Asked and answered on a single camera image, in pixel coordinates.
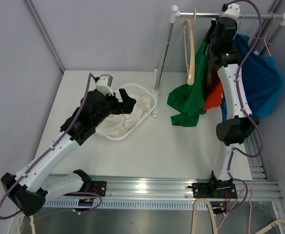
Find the white t shirt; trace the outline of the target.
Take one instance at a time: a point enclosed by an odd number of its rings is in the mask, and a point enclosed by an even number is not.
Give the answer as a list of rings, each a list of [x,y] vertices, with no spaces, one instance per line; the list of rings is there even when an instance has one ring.
[[[96,128],[99,136],[119,138],[131,130],[151,109],[151,99],[144,95],[133,95],[136,104],[130,114],[110,115]]]

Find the beige plastic hanger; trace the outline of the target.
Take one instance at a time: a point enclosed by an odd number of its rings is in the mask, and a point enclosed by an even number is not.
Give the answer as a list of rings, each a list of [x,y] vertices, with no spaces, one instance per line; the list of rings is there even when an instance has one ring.
[[[185,61],[187,70],[187,85],[194,85],[195,80],[195,43],[193,28],[196,22],[196,8],[194,9],[194,19],[186,19],[183,21],[183,35],[185,48]]]

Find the orange t shirt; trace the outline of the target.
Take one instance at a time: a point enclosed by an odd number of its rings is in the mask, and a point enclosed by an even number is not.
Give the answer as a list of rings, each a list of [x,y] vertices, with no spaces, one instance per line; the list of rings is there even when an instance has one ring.
[[[209,110],[214,107],[219,107],[222,103],[223,86],[216,72],[215,66],[212,67],[211,73],[207,80],[207,94],[205,95],[205,105],[203,110]]]

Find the green t shirt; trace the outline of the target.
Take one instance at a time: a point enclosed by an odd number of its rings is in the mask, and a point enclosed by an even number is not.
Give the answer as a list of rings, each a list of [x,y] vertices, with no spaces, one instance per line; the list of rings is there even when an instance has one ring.
[[[169,93],[167,104],[179,114],[171,116],[173,126],[195,127],[206,110],[209,44],[202,41],[195,54],[194,84],[183,84]]]

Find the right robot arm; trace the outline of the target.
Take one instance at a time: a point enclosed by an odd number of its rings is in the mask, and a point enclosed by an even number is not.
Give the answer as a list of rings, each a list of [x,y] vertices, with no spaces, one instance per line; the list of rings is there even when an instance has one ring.
[[[232,178],[234,153],[243,149],[245,139],[259,124],[244,92],[240,53],[232,46],[236,31],[237,22],[230,17],[213,20],[210,27],[210,57],[223,86],[227,120],[216,126],[221,144],[216,167],[204,193],[208,198],[224,198],[226,194],[237,197]]]

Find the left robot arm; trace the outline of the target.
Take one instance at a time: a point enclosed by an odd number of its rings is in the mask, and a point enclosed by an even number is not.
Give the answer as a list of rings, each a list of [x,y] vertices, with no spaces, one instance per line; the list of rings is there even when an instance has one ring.
[[[109,115],[130,114],[136,104],[125,89],[119,89],[121,99],[114,93],[102,94],[97,89],[89,91],[78,107],[61,126],[51,146],[21,171],[5,173],[1,183],[4,197],[19,208],[25,216],[37,213],[47,200],[62,195],[98,196],[91,190],[92,178],[83,170],[75,170],[68,176],[44,183],[47,176],[66,156],[81,146],[95,133],[96,127]]]

